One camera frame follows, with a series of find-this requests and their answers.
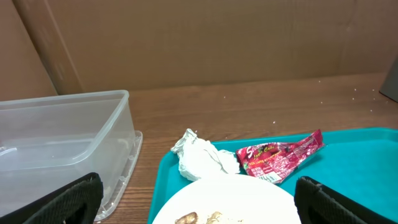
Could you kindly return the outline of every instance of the clear plastic container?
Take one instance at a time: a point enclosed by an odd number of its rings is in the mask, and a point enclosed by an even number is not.
[[[142,144],[124,90],[0,102],[0,217],[96,172],[110,215]]]

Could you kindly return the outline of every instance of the crumpled napkin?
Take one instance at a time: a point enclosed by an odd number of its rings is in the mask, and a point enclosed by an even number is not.
[[[233,152],[218,151],[210,141],[198,138],[187,129],[171,151],[180,159],[180,174],[191,181],[221,174],[238,174],[239,162]]]

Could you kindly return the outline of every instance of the brown cardboard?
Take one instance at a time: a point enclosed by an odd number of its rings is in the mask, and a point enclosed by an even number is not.
[[[0,101],[56,95],[11,0],[0,1]]]
[[[15,2],[61,93],[382,73],[398,51],[396,0]]]

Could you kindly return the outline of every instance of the red snack wrapper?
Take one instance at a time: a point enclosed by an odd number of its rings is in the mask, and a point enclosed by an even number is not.
[[[244,147],[236,151],[236,156],[248,175],[276,184],[324,146],[322,141],[321,130],[316,130],[296,143],[270,142]]]

